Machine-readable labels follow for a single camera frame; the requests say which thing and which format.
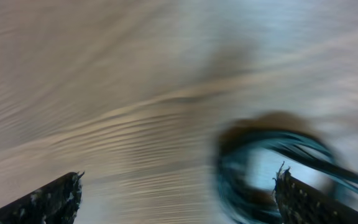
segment wood grain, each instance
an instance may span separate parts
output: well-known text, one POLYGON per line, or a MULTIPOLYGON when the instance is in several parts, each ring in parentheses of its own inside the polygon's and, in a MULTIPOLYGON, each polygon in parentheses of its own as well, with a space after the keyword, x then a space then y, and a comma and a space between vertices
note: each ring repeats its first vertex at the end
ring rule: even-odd
POLYGON ((217 136, 272 111, 358 171, 358 2, 0 0, 0 207, 85 170, 76 223, 224 223, 217 136))

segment wooden surface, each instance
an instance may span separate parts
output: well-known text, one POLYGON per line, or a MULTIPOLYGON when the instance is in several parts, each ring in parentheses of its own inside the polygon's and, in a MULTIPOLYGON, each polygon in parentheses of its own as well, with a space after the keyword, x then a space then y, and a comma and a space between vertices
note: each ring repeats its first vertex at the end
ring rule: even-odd
POLYGON ((0 207, 85 170, 76 223, 225 223, 216 136, 272 111, 358 171, 358 1, 0 0, 0 207))

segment bundled cord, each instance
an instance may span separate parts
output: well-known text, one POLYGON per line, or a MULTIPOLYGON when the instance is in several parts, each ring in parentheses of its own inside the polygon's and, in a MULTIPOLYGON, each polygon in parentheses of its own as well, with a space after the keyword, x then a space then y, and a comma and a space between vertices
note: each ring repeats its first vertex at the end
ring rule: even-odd
POLYGON ((219 143, 216 161, 216 181, 223 209, 238 224, 283 223, 281 210, 277 205, 256 200, 255 195, 260 195, 260 191, 250 187, 244 180, 244 171, 250 163, 249 153, 256 149, 275 151, 332 177, 334 186, 329 192, 332 201, 344 203, 345 189, 358 194, 358 187, 352 184, 358 184, 358 174, 340 167, 332 150, 318 139, 280 129, 247 129, 242 134, 219 143))

